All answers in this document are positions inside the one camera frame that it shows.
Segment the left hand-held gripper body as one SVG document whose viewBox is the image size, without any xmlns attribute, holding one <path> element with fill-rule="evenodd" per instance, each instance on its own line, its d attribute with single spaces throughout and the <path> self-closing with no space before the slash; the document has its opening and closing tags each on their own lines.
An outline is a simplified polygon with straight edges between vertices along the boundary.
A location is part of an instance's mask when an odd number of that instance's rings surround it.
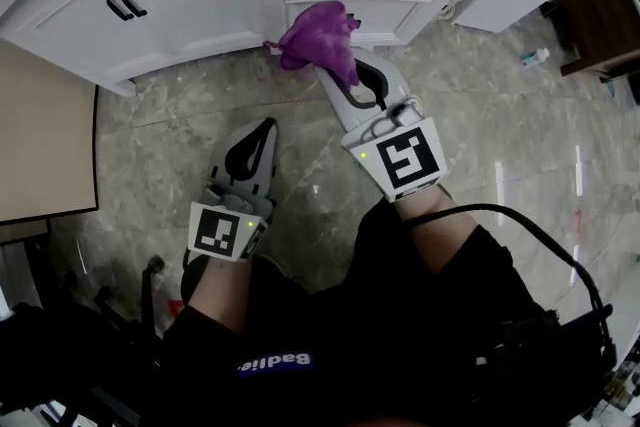
<svg viewBox="0 0 640 427">
<path fill-rule="evenodd" d="M 226 262 L 250 259 L 272 222 L 271 179 L 260 172 L 240 181 L 213 169 L 190 206 L 187 249 Z"/>
</svg>

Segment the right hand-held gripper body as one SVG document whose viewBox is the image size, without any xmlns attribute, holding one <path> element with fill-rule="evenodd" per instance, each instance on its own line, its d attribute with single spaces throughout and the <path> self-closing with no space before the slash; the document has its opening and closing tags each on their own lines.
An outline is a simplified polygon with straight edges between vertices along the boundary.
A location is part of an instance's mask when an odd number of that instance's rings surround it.
<svg viewBox="0 0 640 427">
<path fill-rule="evenodd" d="M 416 96 L 346 132 L 342 146 L 389 202 L 434 186 L 447 173 L 434 120 Z"/>
</svg>

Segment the purple cloth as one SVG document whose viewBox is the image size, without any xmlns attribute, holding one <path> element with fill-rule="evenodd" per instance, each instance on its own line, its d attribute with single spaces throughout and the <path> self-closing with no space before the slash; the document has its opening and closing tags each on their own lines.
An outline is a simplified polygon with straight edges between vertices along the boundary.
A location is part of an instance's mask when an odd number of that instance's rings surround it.
<svg viewBox="0 0 640 427">
<path fill-rule="evenodd" d="M 277 42 L 265 41 L 263 45 L 280 57 L 284 70 L 316 65 L 331 72 L 338 85 L 348 91 L 359 84 L 351 37 L 360 25 L 342 2 L 323 1 L 300 13 Z"/>
</svg>

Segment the person's left forearm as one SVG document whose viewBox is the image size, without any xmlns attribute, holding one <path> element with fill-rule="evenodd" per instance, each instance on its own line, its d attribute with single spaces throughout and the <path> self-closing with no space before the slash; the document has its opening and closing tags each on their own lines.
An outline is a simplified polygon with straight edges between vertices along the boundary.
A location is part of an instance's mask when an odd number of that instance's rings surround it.
<svg viewBox="0 0 640 427">
<path fill-rule="evenodd" d="M 188 306 L 240 334 L 246 321 L 251 273 L 251 261 L 208 257 Z"/>
</svg>

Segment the person's right forearm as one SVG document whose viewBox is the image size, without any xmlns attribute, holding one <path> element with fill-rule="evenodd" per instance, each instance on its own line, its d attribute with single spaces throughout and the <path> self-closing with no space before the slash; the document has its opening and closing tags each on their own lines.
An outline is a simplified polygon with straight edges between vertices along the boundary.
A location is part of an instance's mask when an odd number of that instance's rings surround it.
<svg viewBox="0 0 640 427">
<path fill-rule="evenodd" d="M 456 206 L 441 185 L 415 192 L 394 203 L 403 222 Z M 478 223 L 467 213 L 452 214 L 410 230 L 411 238 L 433 274 L 439 273 L 474 232 Z"/>
</svg>

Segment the small white plastic bottle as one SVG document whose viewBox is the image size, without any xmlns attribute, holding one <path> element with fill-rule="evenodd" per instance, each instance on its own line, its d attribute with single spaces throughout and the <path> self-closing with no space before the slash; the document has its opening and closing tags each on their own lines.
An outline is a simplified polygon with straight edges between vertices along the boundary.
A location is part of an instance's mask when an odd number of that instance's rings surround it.
<svg viewBox="0 0 640 427">
<path fill-rule="evenodd" d="M 520 63 L 524 68 L 531 68 L 544 63 L 549 58 L 548 48 L 538 48 L 520 57 Z"/>
</svg>

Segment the person's black shirt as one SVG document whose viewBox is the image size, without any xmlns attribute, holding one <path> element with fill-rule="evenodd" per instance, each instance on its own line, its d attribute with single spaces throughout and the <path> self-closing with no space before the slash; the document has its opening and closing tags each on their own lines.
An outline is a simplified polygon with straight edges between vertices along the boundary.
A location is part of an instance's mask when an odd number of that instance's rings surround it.
<svg viewBox="0 0 640 427">
<path fill-rule="evenodd" d="M 163 340 L 164 403 L 143 427 L 440 425 L 503 324 L 538 317 L 507 248 L 474 226 L 441 268 L 396 205 L 362 219 L 342 283 L 309 293 L 262 256 L 199 257 Z M 217 294 L 238 287 L 234 317 Z"/>
</svg>

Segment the dark wooden cabinet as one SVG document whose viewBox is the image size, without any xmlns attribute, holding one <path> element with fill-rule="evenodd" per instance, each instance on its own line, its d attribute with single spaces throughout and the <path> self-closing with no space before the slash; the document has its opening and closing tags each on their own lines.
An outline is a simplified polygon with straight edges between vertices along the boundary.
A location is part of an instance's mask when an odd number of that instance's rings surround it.
<svg viewBox="0 0 640 427">
<path fill-rule="evenodd" d="M 605 82 L 640 75 L 640 0 L 549 0 L 540 13 L 565 52 L 563 76 L 585 72 Z"/>
</svg>

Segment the black office chair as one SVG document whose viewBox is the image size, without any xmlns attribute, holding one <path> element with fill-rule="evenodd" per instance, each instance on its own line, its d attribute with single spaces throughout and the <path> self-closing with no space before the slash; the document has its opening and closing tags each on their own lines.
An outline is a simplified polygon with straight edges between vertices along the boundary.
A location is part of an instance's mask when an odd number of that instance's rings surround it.
<svg viewBox="0 0 640 427">
<path fill-rule="evenodd" d="M 98 427 L 141 427 L 154 397 L 161 339 L 156 333 L 152 279 L 165 267 L 153 256 L 142 273 L 141 317 L 127 320 L 102 287 L 89 308 L 67 296 L 50 308 L 20 303 L 0 321 L 0 416 L 58 402 L 72 427 L 85 417 Z"/>
</svg>

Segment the beige board black frame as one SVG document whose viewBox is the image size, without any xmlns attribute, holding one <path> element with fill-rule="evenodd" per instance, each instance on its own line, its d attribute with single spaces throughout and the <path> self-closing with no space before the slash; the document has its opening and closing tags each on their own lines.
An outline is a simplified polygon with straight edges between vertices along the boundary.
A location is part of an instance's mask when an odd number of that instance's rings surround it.
<svg viewBox="0 0 640 427">
<path fill-rule="evenodd" d="M 0 225 L 95 211 L 96 85 L 0 40 Z"/>
</svg>

